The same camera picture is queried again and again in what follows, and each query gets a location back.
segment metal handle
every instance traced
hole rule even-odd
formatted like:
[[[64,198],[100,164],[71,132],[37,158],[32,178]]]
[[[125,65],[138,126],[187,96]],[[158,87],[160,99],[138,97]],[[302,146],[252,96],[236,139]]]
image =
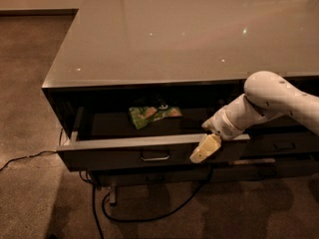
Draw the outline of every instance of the metal handle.
[[[170,158],[170,154],[169,152],[167,152],[166,156],[163,156],[163,157],[144,158],[143,153],[141,152],[140,158],[144,162],[163,161],[163,160],[168,160]]]

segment concrete floor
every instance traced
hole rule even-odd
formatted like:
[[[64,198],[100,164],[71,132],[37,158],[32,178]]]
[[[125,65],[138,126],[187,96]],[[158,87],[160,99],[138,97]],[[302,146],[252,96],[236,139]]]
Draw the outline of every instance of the concrete floor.
[[[0,166],[8,159],[54,150],[60,125],[41,85],[72,17],[0,18]],[[197,183],[120,188],[119,218],[162,215]],[[11,163],[0,172],[0,238],[99,238],[90,184],[56,155]],[[178,213],[151,223],[109,222],[105,238],[319,238],[319,174],[206,185]]]

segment open drawer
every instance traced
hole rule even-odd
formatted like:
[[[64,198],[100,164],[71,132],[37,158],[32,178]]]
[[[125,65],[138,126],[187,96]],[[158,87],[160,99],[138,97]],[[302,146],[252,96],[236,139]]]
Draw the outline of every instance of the open drawer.
[[[79,108],[70,141],[58,152],[70,170],[110,170],[149,166],[190,165],[204,136],[205,109],[183,110],[182,118],[162,119],[136,130],[124,113],[92,114]],[[240,158],[248,134],[223,145],[222,154],[206,162]]]

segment glossy surface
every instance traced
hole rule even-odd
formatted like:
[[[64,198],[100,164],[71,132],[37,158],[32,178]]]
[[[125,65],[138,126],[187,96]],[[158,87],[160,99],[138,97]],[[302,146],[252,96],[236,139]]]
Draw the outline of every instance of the glossy surface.
[[[44,88],[319,75],[319,0],[85,0]]]

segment floor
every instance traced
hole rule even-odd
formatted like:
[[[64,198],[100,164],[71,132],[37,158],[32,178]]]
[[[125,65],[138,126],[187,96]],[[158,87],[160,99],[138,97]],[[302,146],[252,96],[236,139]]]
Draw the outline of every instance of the floor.
[[[60,125],[41,85],[71,16],[0,18],[0,167],[9,159],[55,150]],[[163,215],[197,183],[123,187],[109,213],[124,219]],[[207,184],[179,212],[149,223],[110,222],[105,238],[319,238],[319,174]],[[56,154],[10,163],[0,172],[0,238],[100,238],[92,186]]]

